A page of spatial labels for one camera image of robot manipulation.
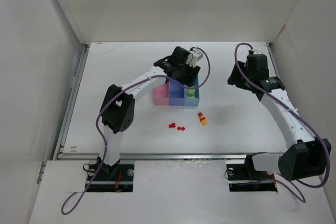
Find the yellow-green lego block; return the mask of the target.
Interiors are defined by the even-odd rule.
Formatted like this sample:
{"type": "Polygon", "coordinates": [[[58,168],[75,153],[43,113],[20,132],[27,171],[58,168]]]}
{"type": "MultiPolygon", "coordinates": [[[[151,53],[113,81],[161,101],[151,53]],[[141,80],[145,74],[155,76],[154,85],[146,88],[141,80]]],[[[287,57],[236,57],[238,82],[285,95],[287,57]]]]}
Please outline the yellow-green lego block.
{"type": "Polygon", "coordinates": [[[196,90],[195,89],[188,89],[187,90],[187,95],[189,97],[193,97],[195,95],[196,90]]]}

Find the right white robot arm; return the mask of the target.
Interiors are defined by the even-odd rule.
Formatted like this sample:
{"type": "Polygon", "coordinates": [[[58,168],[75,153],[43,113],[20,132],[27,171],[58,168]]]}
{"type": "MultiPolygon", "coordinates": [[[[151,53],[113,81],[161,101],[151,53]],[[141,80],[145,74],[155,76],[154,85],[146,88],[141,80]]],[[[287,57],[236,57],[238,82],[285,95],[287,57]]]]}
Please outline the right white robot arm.
{"type": "Polygon", "coordinates": [[[247,171],[279,173],[289,181],[329,174],[330,142],[317,136],[300,117],[282,81],[269,76],[266,55],[250,50],[245,62],[235,63],[227,83],[255,94],[286,142],[287,150],[283,154],[249,154],[245,160],[247,171]]]}

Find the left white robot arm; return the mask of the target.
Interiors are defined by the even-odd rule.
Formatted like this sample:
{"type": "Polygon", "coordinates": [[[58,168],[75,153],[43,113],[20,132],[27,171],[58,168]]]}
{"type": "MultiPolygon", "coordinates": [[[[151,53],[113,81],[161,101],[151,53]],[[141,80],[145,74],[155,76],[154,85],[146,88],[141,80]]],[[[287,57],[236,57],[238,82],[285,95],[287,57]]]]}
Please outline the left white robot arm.
{"type": "Polygon", "coordinates": [[[107,177],[117,172],[120,161],[122,133],[134,119],[135,103],[155,88],[172,81],[183,89],[191,89],[196,84],[200,71],[197,65],[207,54],[197,47],[186,50],[177,46],[173,52],[156,61],[140,77],[122,86],[115,84],[108,87],[96,125],[103,139],[103,151],[97,158],[98,171],[107,177]]]}

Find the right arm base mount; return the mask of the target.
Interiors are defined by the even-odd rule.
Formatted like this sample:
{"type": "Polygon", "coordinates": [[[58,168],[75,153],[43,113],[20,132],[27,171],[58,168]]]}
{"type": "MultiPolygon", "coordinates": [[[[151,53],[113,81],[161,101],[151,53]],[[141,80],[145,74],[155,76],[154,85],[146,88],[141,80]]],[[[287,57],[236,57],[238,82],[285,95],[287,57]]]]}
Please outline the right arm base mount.
{"type": "Polygon", "coordinates": [[[229,181],[230,192],[278,191],[274,174],[255,170],[252,157],[257,154],[248,154],[243,163],[226,164],[224,176],[229,181]]]}

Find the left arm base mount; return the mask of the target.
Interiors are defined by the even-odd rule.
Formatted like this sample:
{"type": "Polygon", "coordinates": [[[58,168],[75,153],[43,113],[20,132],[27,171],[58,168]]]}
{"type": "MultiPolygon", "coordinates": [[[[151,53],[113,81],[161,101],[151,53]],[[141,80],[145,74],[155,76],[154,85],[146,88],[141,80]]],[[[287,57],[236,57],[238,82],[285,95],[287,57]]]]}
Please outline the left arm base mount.
{"type": "Polygon", "coordinates": [[[103,164],[89,185],[90,193],[130,193],[133,192],[134,164],[103,164]]]}

